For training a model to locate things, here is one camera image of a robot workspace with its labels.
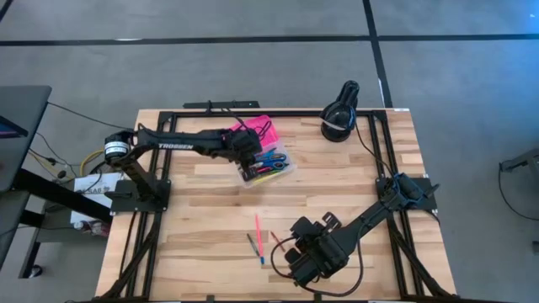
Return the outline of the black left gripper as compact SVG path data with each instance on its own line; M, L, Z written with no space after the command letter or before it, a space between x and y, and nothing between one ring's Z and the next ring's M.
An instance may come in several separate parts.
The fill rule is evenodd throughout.
M259 143L262 138L259 133L252 128L245 128L244 132L231 132L224 137L224 145L227 152L234 157L242 157L244 155L251 156L259 152ZM255 157L245 157L236 161L236 164L242 170L249 170L255 164Z

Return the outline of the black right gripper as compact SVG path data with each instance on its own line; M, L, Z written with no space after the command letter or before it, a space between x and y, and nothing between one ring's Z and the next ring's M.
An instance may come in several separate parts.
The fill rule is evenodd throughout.
M302 216L290 229L295 246L301 252L291 248L286 252L285 260L289 264L290 276L301 286L306 286L318 275L331 276L348 262L349 253L330 234L342 226L341 222L331 212L323 216L323 221L325 226Z

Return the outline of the blue handled scissors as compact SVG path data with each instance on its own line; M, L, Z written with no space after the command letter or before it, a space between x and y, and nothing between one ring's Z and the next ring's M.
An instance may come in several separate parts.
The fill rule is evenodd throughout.
M274 171L282 171L289 166L287 159L287 155L283 152L278 152L275 147L256 156L253 166L256 169L259 167L273 167Z

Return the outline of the red pen white print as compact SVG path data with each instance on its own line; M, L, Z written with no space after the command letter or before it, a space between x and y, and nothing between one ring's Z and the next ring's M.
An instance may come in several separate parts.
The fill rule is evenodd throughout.
M272 237L272 239L273 239L277 244L281 242L281 239L279 239L279 238L276 236L276 234L274 234L272 231L269 231L269 233L270 233L270 236ZM286 250L282 247L282 245L280 246L280 250L281 250L283 253L286 252Z

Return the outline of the pink pencil blue cap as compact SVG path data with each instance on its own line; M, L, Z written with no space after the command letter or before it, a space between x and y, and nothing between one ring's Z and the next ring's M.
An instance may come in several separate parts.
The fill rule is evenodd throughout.
M262 239L262 230L259 220L259 215L255 214L255 226L256 226L256 232L257 232L257 241L259 245L259 259L262 265L265 265L265 258L264 258L264 245L263 245L263 239Z

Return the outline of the dark green pen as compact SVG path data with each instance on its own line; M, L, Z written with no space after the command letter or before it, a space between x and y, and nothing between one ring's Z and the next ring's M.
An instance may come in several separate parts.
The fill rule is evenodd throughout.
M258 258L260 258L259 250L258 250L258 248L257 248L257 245L254 243L253 238L252 238L248 233L246 234L246 237L247 237L248 242L249 242L251 248L253 249L255 255L256 255Z

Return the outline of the clear box with pink lid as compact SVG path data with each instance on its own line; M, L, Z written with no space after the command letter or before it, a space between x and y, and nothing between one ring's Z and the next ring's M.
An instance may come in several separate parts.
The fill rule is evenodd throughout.
M277 133L273 120L268 115L260 115L255 118L243 120L242 122L237 122L231 128L231 130L244 130L245 128L255 129L263 139L260 143L262 146L262 151L260 153L257 153L254 157L276 147L278 152L283 152L288 157L287 162L289 163L289 166L287 166L282 171L287 171L287 173L291 173L296 168L296 165L291 160L291 157L288 155L284 145L280 142L280 137ZM255 179L257 175L256 168L254 166L252 166L247 172L245 172L237 165L237 172L244 187L246 182ZM283 176L287 173L278 175L276 178Z

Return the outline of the black power strip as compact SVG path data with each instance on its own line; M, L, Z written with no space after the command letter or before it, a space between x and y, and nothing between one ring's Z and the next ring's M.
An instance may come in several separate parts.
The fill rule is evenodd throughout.
M207 100L205 102L199 103L185 103L183 104L184 109L258 109L260 107L259 102L255 100L251 101L221 101L214 102Z

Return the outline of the black desk lamp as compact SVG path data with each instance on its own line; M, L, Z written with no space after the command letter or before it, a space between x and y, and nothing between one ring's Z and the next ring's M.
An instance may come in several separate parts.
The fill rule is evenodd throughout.
M356 81L345 82L337 98L319 115L322 119L321 132L327 140L342 142L350 136L355 128L359 91Z

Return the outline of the white paper sheet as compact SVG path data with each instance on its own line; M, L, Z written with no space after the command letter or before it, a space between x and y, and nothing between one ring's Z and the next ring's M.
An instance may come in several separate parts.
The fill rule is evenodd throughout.
M84 197L109 209L112 200L105 193L115 191L116 184L121 177L121 173L97 173L88 175L87 177L77 178L74 183L74 190L76 192L82 192Z

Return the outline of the dark grey side desk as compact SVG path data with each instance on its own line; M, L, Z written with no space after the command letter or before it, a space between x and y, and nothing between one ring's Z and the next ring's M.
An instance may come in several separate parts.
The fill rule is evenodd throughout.
M50 95L49 86L0 86L0 269L40 178L23 163Z

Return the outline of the black floor stand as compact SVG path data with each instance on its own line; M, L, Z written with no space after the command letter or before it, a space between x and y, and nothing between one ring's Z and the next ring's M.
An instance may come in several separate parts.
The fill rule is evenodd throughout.
M539 148L534 148L519 156L499 164L502 172L512 172L518 167L528 167L532 173L539 175Z

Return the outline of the black aluminium table frame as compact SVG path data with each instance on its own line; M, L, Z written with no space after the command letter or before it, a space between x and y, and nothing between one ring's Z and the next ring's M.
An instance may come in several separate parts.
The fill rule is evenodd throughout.
M313 295L281 278L268 264L276 234L282 240L305 216L320 221L333 212L343 224L352 221L377 200L378 170L372 155L357 136L332 143L321 135L318 113L309 109L266 109L291 116L272 117L289 157L291 173L246 189L235 167L226 160L194 152L171 155L172 181L168 210L163 213L157 242L149 300L310 300ZM387 158L384 130L376 133L386 162L399 172L425 177L424 164L407 110L384 110L395 160ZM259 217L266 264L248 242L256 240ZM408 212L415 250L424 266L446 291L455 294L439 223L421 210ZM131 214L113 220L95 296L104 295L119 278ZM345 300L400 299L392 247L384 221L361 239L365 273L360 288Z

